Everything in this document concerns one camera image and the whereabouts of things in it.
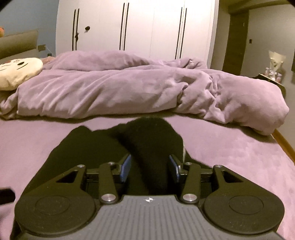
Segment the wall mounted dark television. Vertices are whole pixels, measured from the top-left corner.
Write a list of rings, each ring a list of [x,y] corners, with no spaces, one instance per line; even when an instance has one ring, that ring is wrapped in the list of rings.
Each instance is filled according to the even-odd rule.
[[[294,55],[292,59],[291,71],[295,73],[295,49],[294,49]]]

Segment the black knit sweater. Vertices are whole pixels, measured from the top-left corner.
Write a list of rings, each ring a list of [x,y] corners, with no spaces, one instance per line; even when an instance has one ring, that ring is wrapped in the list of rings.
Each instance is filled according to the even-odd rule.
[[[127,153],[132,156],[125,183],[117,184],[122,195],[177,195],[170,155],[181,162],[192,162],[182,137],[164,119],[141,117],[109,129],[92,131],[85,126],[73,129],[49,154],[23,193],[84,164],[97,169],[107,162],[118,162]]]

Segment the olive green headboard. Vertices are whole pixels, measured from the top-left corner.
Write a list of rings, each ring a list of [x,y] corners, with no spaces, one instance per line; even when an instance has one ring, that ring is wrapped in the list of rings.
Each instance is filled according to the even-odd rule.
[[[1,59],[26,51],[37,50],[37,39],[39,32],[30,30],[27,32],[17,33],[1,37]]]

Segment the white bouquet decoration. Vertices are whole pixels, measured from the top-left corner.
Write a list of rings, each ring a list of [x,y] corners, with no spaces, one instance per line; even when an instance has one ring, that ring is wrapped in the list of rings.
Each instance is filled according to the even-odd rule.
[[[270,50],[268,51],[268,56],[270,58],[270,66],[265,68],[265,75],[271,80],[280,83],[282,79],[281,68],[286,56]]]

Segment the cream cat face pillow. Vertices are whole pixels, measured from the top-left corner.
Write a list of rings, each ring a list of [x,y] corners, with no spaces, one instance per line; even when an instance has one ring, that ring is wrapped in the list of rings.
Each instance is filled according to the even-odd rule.
[[[25,81],[37,76],[43,62],[36,57],[13,59],[1,64],[1,90],[16,90]]]

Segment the purple crumpled duvet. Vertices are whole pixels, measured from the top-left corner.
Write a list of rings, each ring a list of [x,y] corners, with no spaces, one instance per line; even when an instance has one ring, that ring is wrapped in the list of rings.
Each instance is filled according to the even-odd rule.
[[[36,76],[1,92],[1,117],[84,119],[170,110],[269,135],[289,113],[267,81],[209,69],[197,58],[152,60],[123,51],[59,54]]]

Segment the white wardrobe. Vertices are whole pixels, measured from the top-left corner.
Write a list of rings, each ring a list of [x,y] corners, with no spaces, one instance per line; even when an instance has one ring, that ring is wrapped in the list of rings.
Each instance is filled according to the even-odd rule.
[[[55,51],[131,52],[211,64],[218,1],[60,1]]]

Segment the purple fleece bed sheet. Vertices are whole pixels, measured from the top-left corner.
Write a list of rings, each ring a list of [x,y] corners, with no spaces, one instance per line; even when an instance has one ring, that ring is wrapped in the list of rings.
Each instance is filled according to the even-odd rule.
[[[278,233],[294,239],[294,163],[272,136],[235,124],[217,124],[196,116],[159,112],[178,132],[190,156],[207,165],[222,164],[277,195],[285,207]],[[1,120],[1,187],[19,196],[49,153],[80,126],[107,129],[133,116],[99,116],[84,120],[28,117]]]

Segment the dark wooden door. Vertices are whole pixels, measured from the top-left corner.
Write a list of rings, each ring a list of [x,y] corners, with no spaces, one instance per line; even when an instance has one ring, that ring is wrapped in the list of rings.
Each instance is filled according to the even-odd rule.
[[[222,71],[240,75],[246,50],[248,24],[249,11],[230,15],[228,43]]]

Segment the small side table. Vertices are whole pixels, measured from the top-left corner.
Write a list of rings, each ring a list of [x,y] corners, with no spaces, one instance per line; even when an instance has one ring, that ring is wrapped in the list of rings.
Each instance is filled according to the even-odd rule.
[[[265,80],[265,81],[268,81],[269,83],[273,83],[280,89],[280,91],[282,92],[283,98],[284,99],[286,98],[286,94],[287,94],[286,88],[282,84],[278,83],[277,81],[270,79],[269,77],[263,75],[262,73],[255,76],[254,79]]]

